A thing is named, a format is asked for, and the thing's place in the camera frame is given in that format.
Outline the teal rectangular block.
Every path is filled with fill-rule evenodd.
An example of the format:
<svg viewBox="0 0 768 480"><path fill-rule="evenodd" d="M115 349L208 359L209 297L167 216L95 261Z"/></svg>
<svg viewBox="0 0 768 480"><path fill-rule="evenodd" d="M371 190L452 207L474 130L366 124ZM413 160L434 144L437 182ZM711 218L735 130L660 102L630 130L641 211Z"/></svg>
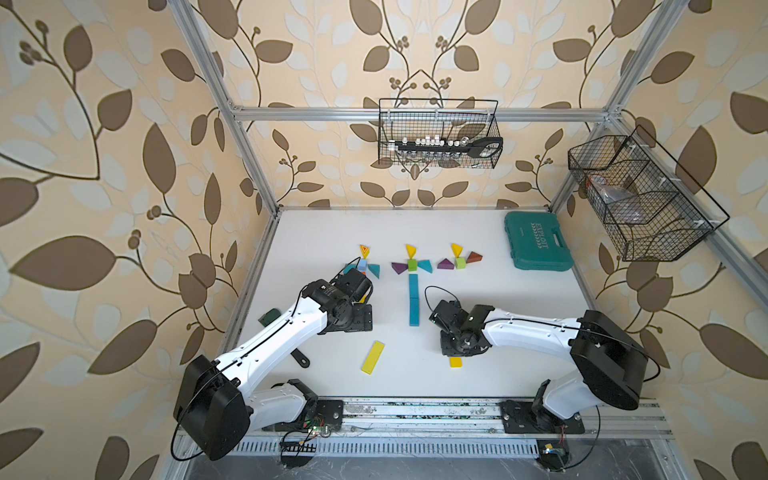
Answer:
<svg viewBox="0 0 768 480"><path fill-rule="evenodd" d="M420 325L420 298L418 295L409 298L409 325L418 327Z"/></svg>
<svg viewBox="0 0 768 480"><path fill-rule="evenodd" d="M418 299L419 298L418 274L416 272L410 272L408 278L409 278L409 298Z"/></svg>

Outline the purple triangular prism block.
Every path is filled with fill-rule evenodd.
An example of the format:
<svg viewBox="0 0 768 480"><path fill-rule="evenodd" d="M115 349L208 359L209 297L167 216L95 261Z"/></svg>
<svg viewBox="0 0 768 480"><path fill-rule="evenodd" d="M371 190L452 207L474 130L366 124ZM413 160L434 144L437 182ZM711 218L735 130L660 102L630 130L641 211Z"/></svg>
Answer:
<svg viewBox="0 0 768 480"><path fill-rule="evenodd" d="M455 268L455 264L452 260L445 258L438 262L437 268L441 270L453 270Z"/></svg>
<svg viewBox="0 0 768 480"><path fill-rule="evenodd" d="M408 265L406 263L392 262L391 267L395 271L395 273L398 275L408 270Z"/></svg>

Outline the brown wooden block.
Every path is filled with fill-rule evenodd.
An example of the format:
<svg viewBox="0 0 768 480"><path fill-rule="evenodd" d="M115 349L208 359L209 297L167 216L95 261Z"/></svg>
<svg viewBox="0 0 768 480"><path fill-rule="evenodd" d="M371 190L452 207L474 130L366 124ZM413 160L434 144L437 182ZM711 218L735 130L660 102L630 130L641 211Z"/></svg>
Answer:
<svg viewBox="0 0 768 480"><path fill-rule="evenodd" d="M466 259L466 263L475 263L480 262L483 259L483 256L477 252L472 251L469 256Z"/></svg>

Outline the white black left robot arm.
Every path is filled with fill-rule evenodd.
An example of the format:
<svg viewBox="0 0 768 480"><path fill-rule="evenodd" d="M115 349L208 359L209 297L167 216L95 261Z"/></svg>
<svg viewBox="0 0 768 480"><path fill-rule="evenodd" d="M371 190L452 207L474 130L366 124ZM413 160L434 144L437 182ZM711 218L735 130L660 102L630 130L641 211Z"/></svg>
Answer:
<svg viewBox="0 0 768 480"><path fill-rule="evenodd" d="M276 424L301 430L316 415L316 394L292 379L260 389L268 374L310 338L372 328L371 280L359 270L305 285L287 311L240 346L186 367L173 411L179 429L216 461L250 432Z"/></svg>

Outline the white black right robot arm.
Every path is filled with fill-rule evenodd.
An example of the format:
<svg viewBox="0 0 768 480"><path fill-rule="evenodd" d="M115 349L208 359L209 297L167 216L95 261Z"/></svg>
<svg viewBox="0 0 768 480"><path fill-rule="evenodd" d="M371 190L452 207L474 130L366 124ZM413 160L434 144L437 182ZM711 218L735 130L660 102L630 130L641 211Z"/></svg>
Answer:
<svg viewBox="0 0 768 480"><path fill-rule="evenodd" d="M531 402L532 420L541 430L601 404L625 411L639 407L649 354L599 311L549 319L490 305L467 312L456 300L442 300L429 320L441 330L441 351L448 357L514 347L570 361L574 369L543 381Z"/></svg>

